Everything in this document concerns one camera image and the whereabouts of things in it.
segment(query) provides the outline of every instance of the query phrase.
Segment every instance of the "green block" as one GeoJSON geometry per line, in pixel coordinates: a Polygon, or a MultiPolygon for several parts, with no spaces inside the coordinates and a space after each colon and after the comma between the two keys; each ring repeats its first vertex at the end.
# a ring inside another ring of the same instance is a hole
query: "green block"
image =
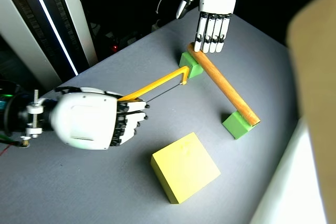
{"type": "Polygon", "coordinates": [[[223,125],[235,139],[240,138],[245,133],[249,132],[254,128],[254,126],[251,126],[248,122],[246,122],[246,120],[238,111],[232,113],[223,122],[223,125]]]}
{"type": "Polygon", "coordinates": [[[188,78],[193,78],[203,72],[201,65],[198,64],[197,61],[188,52],[184,52],[181,55],[179,66],[180,68],[183,66],[188,66],[190,68],[188,78]]]}

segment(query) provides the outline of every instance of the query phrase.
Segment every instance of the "table surface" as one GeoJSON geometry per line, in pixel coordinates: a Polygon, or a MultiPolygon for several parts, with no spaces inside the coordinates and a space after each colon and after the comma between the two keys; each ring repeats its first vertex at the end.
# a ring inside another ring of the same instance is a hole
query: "table surface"
{"type": "MultiPolygon", "coordinates": [[[[66,85],[131,93],[178,68],[197,22],[195,9],[66,85]]],[[[0,222],[249,223],[297,123],[288,50],[233,16],[223,51],[208,56],[260,117],[252,131],[234,140],[222,126],[235,108],[203,73],[149,102],[149,119],[120,147],[75,149],[46,132],[28,149],[10,148],[0,157],[0,222]],[[150,166],[151,154],[190,132],[222,174],[171,205],[150,166]]]]}

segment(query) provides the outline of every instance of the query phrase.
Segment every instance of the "yellow cube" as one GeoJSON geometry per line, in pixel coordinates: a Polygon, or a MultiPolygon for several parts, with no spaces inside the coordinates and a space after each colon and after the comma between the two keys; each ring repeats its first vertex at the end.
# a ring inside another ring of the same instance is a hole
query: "yellow cube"
{"type": "Polygon", "coordinates": [[[172,204],[180,204],[220,175],[196,134],[152,155],[151,165],[172,204]]]}

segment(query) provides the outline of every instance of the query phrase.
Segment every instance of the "wooden dowel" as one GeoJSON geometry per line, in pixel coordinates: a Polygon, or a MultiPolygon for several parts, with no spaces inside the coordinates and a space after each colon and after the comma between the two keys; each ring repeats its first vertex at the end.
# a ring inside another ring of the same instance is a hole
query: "wooden dowel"
{"type": "Polygon", "coordinates": [[[190,43],[188,45],[188,52],[203,67],[205,72],[207,72],[210,78],[216,83],[224,95],[226,95],[229,101],[234,105],[234,107],[236,107],[236,109],[250,125],[254,126],[260,122],[259,117],[240,97],[237,91],[231,86],[231,84],[225,79],[222,73],[216,68],[215,65],[213,65],[207,56],[202,51],[194,51],[194,43],[190,43]]]}

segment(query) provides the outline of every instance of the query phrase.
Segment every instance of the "led light strip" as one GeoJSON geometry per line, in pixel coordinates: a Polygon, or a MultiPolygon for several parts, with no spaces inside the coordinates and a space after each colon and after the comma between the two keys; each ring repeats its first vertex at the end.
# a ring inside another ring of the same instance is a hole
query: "led light strip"
{"type": "Polygon", "coordinates": [[[67,49],[65,48],[64,43],[63,43],[61,37],[59,36],[59,33],[58,33],[57,29],[56,29],[56,26],[55,26],[55,24],[54,24],[54,22],[53,22],[53,20],[52,20],[52,18],[51,18],[51,16],[50,16],[50,14],[49,14],[49,11],[48,11],[48,9],[47,9],[47,7],[46,7],[44,1],[43,1],[43,0],[39,0],[39,1],[40,1],[40,3],[41,3],[42,9],[43,9],[44,13],[46,14],[47,19],[48,19],[48,21],[49,21],[49,23],[50,23],[50,25],[51,25],[51,27],[52,27],[52,29],[53,29],[55,35],[56,35],[56,37],[57,37],[57,39],[58,39],[58,42],[59,42],[59,44],[61,45],[61,48],[63,49],[63,52],[64,52],[64,54],[66,55],[66,57],[67,57],[67,59],[68,59],[70,65],[71,65],[71,67],[72,67],[72,69],[73,69],[75,75],[78,75],[78,72],[77,72],[77,70],[76,70],[76,68],[75,68],[75,65],[74,65],[74,63],[72,62],[72,60],[71,60],[71,58],[70,58],[70,56],[69,56],[69,53],[68,53],[67,49]]]}

